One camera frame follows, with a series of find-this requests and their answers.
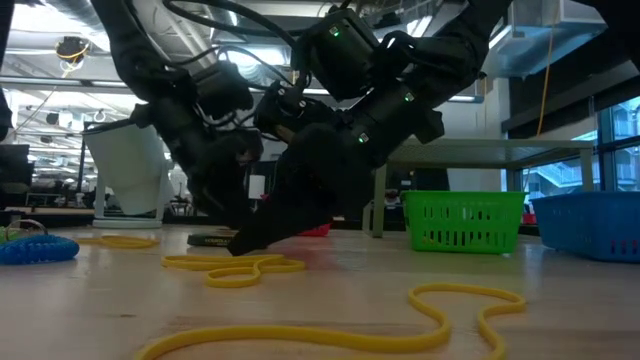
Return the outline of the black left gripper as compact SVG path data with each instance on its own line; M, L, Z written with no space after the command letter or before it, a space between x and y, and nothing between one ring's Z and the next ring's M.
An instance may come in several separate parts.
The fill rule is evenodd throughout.
M256 130L223 131L197 153L188 170L188 187L199 211L222 225L239 230L253 215L246 196L244 178L249 164L264 151Z

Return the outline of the green plastic basket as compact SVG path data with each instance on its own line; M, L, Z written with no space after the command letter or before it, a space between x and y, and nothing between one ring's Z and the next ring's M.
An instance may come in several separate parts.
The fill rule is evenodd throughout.
M518 241L523 192L405 191L411 248L423 252L510 254Z

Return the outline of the white tilted bin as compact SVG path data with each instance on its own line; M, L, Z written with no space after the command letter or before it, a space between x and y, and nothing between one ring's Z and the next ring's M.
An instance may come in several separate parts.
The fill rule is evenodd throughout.
M151 126L129 119L93 125L83 140L97 168L93 226L157 229L173 198L170 162Z

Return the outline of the yellow rubber band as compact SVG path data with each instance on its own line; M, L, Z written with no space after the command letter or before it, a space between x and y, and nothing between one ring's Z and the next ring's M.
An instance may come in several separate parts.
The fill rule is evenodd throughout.
M456 292L483 295L502 299L502 304L487 306L476 315L479 335L492 347L486 360L504 360L506 342L488 323L497 315L522 313L526 300L519 294L503 289L455 283L430 283L408 292L409 304L418 312L434 319L439 327L430 333L405 337L374 336L335 330L281 325L244 325L230 327L201 328L176 333L159 339L142 348L134 360L155 360L171 351L208 342L235 340L283 340L318 345L348 348L371 353L403 354L416 353L436 348L447 343L452 325L447 315L423 302L419 296L427 292Z
M303 271L306 264L281 254L239 257L180 255L161 260L166 268L206 271L206 285L214 288L243 288L258 284L266 273Z
M145 249L158 244L156 240L131 236L105 235L97 238L75 238L81 245L100 245L117 249Z

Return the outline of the blue coil keychain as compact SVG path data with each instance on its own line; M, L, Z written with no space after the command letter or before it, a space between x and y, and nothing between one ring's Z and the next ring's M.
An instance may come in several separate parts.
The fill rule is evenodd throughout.
M55 235L33 235L0 245L0 265L28 265L68 261L79 253L79 244Z

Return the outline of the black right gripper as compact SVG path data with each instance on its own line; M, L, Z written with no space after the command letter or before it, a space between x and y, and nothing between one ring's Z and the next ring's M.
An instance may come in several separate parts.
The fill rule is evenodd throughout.
M230 241L233 256L261 250L332 218L359 212L372 198L373 172L414 135L423 143L444 134L434 109L445 94L392 82L373 89L326 123L305 126L275 171L268 197Z

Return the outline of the black monitor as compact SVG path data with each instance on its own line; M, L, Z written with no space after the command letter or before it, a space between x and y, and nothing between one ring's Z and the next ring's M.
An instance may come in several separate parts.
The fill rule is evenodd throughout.
M34 164L29 145L0 144L0 195L23 194L31 187Z

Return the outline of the white sign board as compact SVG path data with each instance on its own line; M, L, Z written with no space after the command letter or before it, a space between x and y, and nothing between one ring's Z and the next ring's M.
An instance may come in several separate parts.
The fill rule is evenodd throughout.
M265 194L266 177L264 175L249 176L248 196L253 200L261 200Z

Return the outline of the blue plastic basket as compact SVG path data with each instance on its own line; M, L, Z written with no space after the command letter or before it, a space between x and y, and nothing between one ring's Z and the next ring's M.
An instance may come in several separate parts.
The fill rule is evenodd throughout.
M640 192L583 192L534 199L542 243L599 261L640 263Z

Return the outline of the long ceiling light bar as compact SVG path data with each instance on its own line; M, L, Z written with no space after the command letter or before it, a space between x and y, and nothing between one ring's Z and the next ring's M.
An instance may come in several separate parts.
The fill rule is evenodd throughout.
M87 93L113 93L113 94L132 94L127 85L119 81L110 80L91 80L91 79L69 79L69 78L42 78L42 77L23 77L0 75L0 85L4 88L15 89L61 89L64 91L81 91ZM305 96L330 96L325 89L305 89ZM484 97L479 95L455 95L448 102L453 103L482 103Z

